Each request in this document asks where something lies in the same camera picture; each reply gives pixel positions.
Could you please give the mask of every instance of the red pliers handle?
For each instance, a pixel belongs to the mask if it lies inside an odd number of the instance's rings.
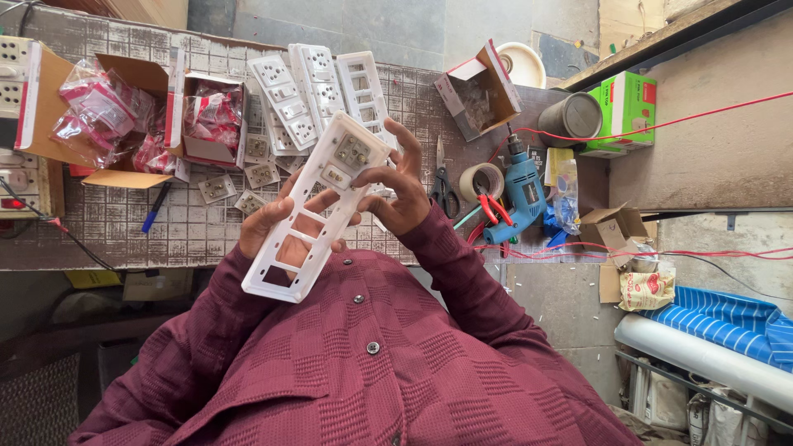
[[[504,222],[507,223],[507,225],[512,226],[511,217],[509,217],[507,211],[504,210],[504,208],[501,207],[500,204],[498,204],[498,202],[493,198],[492,195],[482,194],[479,195],[478,198],[479,198],[479,203],[482,204],[482,210],[484,210],[485,215],[488,216],[488,218],[490,219],[490,221],[492,221],[494,225],[498,225],[498,218],[496,218],[496,215],[493,213],[492,209],[490,209],[490,206],[492,206],[492,208],[495,209],[496,212],[501,215],[501,217],[504,219]]]

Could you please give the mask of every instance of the white tube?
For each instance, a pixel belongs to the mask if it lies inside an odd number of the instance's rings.
[[[614,338],[650,356],[793,412],[791,373],[638,314],[626,315],[614,331]]]

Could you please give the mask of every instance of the blue drill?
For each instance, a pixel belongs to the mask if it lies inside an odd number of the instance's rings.
[[[546,209],[545,195],[542,193],[542,183],[537,175],[534,160],[529,159],[523,143],[512,132],[508,123],[507,128],[510,133],[507,147],[509,148],[511,166],[507,167],[504,189],[509,194],[509,200],[512,203],[513,210],[509,214],[512,218],[512,226],[502,220],[492,228],[485,228],[484,236],[488,244],[499,244],[517,236]]]

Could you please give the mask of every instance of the masking tape roll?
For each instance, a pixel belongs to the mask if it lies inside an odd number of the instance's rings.
[[[479,202],[477,198],[479,193],[473,187],[474,176],[477,177],[479,183],[486,187],[488,192],[496,200],[504,192],[504,175],[501,173],[501,170],[490,163],[477,164],[476,166],[467,168],[462,172],[462,175],[460,175],[460,193],[462,194],[462,199],[467,202]]]

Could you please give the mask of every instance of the workbench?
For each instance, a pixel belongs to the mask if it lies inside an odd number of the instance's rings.
[[[24,8],[0,18],[8,34],[15,34]],[[171,46],[183,48],[191,71],[248,80],[252,78],[245,61],[255,57],[283,52],[285,48],[255,42],[207,36],[198,33],[159,28],[103,17],[86,16],[49,7],[35,7],[23,37],[38,39],[59,56],[72,63],[95,52],[152,60],[163,66],[168,63]],[[441,136],[446,152],[446,166],[455,190],[460,174],[467,167],[490,158],[492,151],[507,136],[507,130],[495,129],[466,143],[454,119],[443,105],[432,83],[440,73],[410,67],[378,64],[378,74],[388,103],[391,118],[404,124],[423,146],[422,184],[429,190],[435,171],[435,146]],[[563,99],[568,93],[518,87],[525,111],[512,121],[513,128],[536,128],[538,115]],[[264,134],[261,107],[251,109],[249,133]],[[520,135],[524,143],[544,147],[538,137]],[[508,159],[506,144],[499,155]],[[493,162],[501,166],[495,158]],[[608,200],[607,160],[579,158],[580,211],[606,207]],[[159,211],[149,234],[140,227],[159,193],[159,187],[133,190],[80,183],[64,172],[66,215],[63,225],[105,262],[118,268],[209,267],[220,262],[239,238],[243,214],[233,207],[236,197],[206,205],[197,184],[227,171],[220,167],[193,165],[191,184],[174,183]],[[244,190],[243,172],[228,170],[238,192]],[[280,184],[255,190],[266,200],[275,197]],[[478,203],[463,203],[460,216]],[[485,219],[484,213],[472,217],[458,233],[467,238],[471,230]],[[382,232],[365,213],[363,221],[348,228],[344,235],[348,248],[383,252],[401,263],[416,263],[413,254],[391,233]],[[511,247],[534,253],[544,247],[547,239],[542,229],[529,228],[521,234],[520,243]],[[562,252],[578,252],[563,248]],[[0,240],[0,270],[62,270],[98,267],[69,238],[43,222],[13,240]],[[495,250],[487,250],[488,263],[527,262],[515,258],[502,259]],[[563,256],[546,262],[585,261],[580,256]]]

